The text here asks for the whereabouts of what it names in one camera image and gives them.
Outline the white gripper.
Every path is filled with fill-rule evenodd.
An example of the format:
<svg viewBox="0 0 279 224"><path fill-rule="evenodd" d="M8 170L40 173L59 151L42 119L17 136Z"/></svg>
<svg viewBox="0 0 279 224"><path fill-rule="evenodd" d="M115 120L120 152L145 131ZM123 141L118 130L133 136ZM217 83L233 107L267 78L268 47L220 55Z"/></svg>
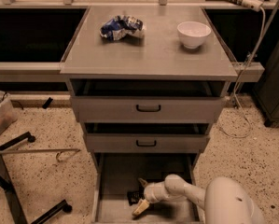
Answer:
<svg viewBox="0 0 279 224"><path fill-rule="evenodd" d="M173 196L168 192L164 182L148 183L145 179L138 179L141 186L144 188L145 199L140 199L137 207L132 212L134 217L139 217L145 212L151 203L159 203L163 201L171 201Z"/></svg>

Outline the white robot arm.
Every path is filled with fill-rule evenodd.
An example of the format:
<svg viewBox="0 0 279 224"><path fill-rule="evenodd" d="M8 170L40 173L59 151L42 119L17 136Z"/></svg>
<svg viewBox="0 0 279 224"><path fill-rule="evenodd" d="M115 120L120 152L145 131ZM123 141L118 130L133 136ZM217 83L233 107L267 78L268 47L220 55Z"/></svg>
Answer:
<svg viewBox="0 0 279 224"><path fill-rule="evenodd" d="M219 176L206 187L189 184L181 176L170 174L162 182L148 183L139 178L144 188L134 217L139 217L152 203L186 198L204 211L205 224L266 224L258 205L236 181Z"/></svg>

